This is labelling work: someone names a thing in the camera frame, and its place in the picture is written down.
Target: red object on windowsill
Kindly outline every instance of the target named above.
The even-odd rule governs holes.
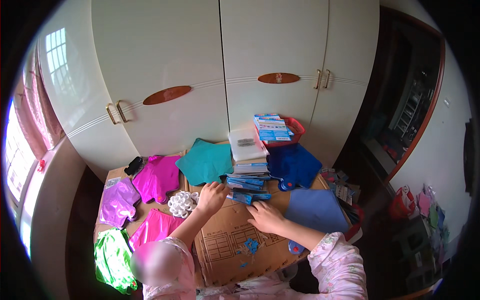
[[[287,141],[287,142],[277,142],[277,143],[271,143],[271,144],[267,144],[266,141],[262,141],[264,143],[265,147],[271,148],[271,147],[279,147],[279,146],[285,146],[285,145],[298,143],[302,134],[305,133],[305,128],[300,124],[300,122],[298,122],[294,118],[284,117],[282,119],[285,121],[285,125],[287,125],[290,128],[290,130],[292,130],[292,132],[295,134],[295,135],[290,136],[290,138],[292,140]]]
[[[43,171],[43,168],[45,167],[45,160],[41,159],[38,165],[38,169],[36,170],[38,173],[41,173]]]

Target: barcode sticker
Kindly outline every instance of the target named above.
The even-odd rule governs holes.
[[[117,184],[121,180],[121,177],[117,178],[112,178],[107,181],[107,184],[105,185],[105,190],[111,188],[115,184]]]

